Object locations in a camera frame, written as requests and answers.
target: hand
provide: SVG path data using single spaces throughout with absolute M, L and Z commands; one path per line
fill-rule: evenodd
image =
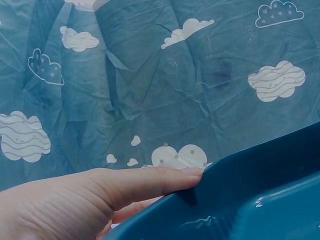
M 202 170 L 162 167 L 81 173 L 0 192 L 0 239 L 94 240 L 157 197 L 196 185 Z

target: finger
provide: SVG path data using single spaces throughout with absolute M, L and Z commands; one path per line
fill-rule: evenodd
M 105 228 L 98 234 L 98 236 L 96 236 L 95 240 L 101 240 L 105 235 L 107 235 L 108 232 L 111 230 L 111 224 L 112 221 L 109 221 Z
M 96 194 L 114 211 L 118 211 L 134 202 L 192 188 L 200 181 L 203 170 L 166 167 L 122 170 L 99 168 L 84 174 L 102 188 Z
M 130 218 L 132 215 L 142 211 L 146 207 L 150 206 L 154 202 L 158 201 L 161 197 L 156 197 L 153 199 L 140 201 L 140 202 L 133 202 L 129 206 L 126 206 L 119 211 L 115 212 L 114 217 L 112 218 L 113 224 L 120 224 L 124 220 Z

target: blue plastic tub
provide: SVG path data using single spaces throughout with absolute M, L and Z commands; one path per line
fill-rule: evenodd
M 320 123 L 210 166 L 106 240 L 319 240 Z

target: blue fabric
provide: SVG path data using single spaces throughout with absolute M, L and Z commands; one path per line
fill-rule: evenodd
M 0 1 L 0 190 L 97 167 L 205 168 L 318 122 L 319 9 Z

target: cloud pattern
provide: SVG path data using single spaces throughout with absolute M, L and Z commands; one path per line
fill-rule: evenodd
M 165 49 L 173 44 L 182 42 L 189 38 L 195 32 L 204 29 L 212 24 L 215 21 L 212 19 L 210 21 L 200 21 L 195 18 L 190 18 L 186 20 L 182 26 L 182 29 L 176 29 L 172 32 L 171 37 L 164 39 L 164 44 L 161 45 L 162 49 Z
M 35 163 L 42 154 L 51 151 L 51 141 L 39 119 L 36 116 L 27 119 L 21 111 L 0 113 L 0 136 L 2 152 L 12 161 L 22 158 Z
M 74 4 L 75 9 L 83 12 L 94 12 L 93 4 L 96 0 L 64 0 L 66 3 Z
M 50 57 L 42 54 L 39 48 L 36 48 L 32 56 L 28 58 L 28 67 L 38 79 L 47 84 L 65 85 L 61 65 L 57 62 L 51 62 Z
M 179 152 L 167 144 L 160 146 L 153 151 L 151 160 L 153 167 L 179 170 L 190 167 L 204 169 L 209 165 L 206 153 L 193 144 L 185 145 Z
M 258 73 L 249 75 L 248 82 L 263 102 L 272 102 L 278 97 L 288 98 L 296 87 L 306 81 L 306 73 L 284 60 L 273 66 L 263 66 Z
M 92 36 L 89 32 L 84 31 L 77 33 L 72 28 L 62 26 L 60 28 L 62 34 L 62 43 L 66 49 L 72 49 L 81 53 L 86 49 L 92 49 L 99 45 L 98 38 Z
M 296 5 L 290 1 L 282 2 L 273 0 L 270 5 L 261 5 L 258 9 L 258 18 L 255 21 L 257 28 L 266 28 L 283 24 L 305 17 L 303 11 L 299 11 Z

